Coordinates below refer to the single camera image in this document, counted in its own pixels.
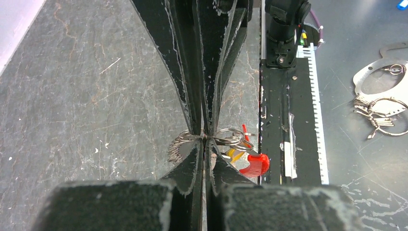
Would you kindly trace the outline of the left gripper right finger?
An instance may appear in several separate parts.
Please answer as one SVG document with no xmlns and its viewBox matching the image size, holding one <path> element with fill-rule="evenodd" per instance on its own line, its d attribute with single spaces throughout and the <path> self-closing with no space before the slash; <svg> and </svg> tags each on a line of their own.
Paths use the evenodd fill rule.
<svg viewBox="0 0 408 231">
<path fill-rule="evenodd" d="M 236 184 L 254 185 L 222 157 L 214 139 L 206 139 L 204 147 L 207 229 L 225 231 L 232 214 L 231 187 Z"/>
</svg>

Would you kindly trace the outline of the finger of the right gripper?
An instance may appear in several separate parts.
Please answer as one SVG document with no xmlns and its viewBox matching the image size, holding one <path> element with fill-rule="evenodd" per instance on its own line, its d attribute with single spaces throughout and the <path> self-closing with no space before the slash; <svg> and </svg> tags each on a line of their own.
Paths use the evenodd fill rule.
<svg viewBox="0 0 408 231">
<path fill-rule="evenodd" d="M 185 52 L 180 48 L 182 36 L 174 0 L 132 0 L 133 7 L 153 40 L 176 88 L 189 132 L 201 133 L 199 98 L 193 95 L 193 85 Z"/>
<path fill-rule="evenodd" d="M 237 62 L 252 17 L 251 0 L 196 1 L 198 64 L 204 133 L 217 131 L 220 103 Z"/>
</svg>

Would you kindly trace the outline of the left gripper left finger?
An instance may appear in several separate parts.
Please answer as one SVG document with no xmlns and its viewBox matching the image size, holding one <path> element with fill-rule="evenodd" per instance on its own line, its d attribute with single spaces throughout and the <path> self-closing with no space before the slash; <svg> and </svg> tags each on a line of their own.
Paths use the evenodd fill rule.
<svg viewBox="0 0 408 231">
<path fill-rule="evenodd" d="M 187 157 L 164 179 L 176 183 L 170 211 L 171 231 L 200 231 L 203 208 L 204 142 L 196 139 Z"/>
</svg>

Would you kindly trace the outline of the yellow key tag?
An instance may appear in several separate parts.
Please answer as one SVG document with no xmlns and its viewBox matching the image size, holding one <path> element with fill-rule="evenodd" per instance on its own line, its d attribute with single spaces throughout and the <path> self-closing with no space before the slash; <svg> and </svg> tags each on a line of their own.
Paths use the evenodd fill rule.
<svg viewBox="0 0 408 231">
<path fill-rule="evenodd" d="M 238 161 L 246 152 L 234 148 L 229 148 L 222 156 L 229 162 L 234 163 Z"/>
</svg>

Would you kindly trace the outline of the red key tag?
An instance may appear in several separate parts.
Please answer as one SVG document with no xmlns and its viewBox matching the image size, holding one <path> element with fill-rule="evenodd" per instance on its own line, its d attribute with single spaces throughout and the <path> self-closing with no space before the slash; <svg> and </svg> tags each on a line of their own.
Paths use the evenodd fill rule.
<svg viewBox="0 0 408 231">
<path fill-rule="evenodd" d="M 249 166 L 242 168 L 239 172 L 247 178 L 260 177 L 269 169 L 270 160 L 265 154 L 258 154 L 254 151 L 253 145 L 249 142 L 247 129 L 245 124 L 242 124 L 244 141 L 239 145 L 240 149 L 248 153 L 247 161 Z"/>
</svg>

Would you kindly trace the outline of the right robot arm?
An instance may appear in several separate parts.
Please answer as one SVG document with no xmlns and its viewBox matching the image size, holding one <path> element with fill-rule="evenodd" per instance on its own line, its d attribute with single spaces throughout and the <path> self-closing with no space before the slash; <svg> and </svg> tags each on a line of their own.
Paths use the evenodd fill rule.
<svg viewBox="0 0 408 231">
<path fill-rule="evenodd" d="M 177 90 L 188 131 L 215 134 L 220 103 L 252 19 L 251 0 L 134 0 Z M 264 0 L 262 59 L 273 67 L 295 63 L 306 0 Z"/>
</svg>

